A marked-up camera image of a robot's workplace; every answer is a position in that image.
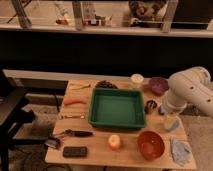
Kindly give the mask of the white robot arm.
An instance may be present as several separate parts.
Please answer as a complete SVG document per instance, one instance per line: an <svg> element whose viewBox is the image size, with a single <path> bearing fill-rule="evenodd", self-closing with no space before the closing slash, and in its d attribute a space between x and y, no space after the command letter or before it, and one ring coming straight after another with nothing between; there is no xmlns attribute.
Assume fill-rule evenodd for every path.
<svg viewBox="0 0 213 171"><path fill-rule="evenodd" d="M160 111L179 114L187 107L187 103L192 103L213 118L213 91L207 87L210 81L211 75L204 67L192 67L172 74Z"/></svg>

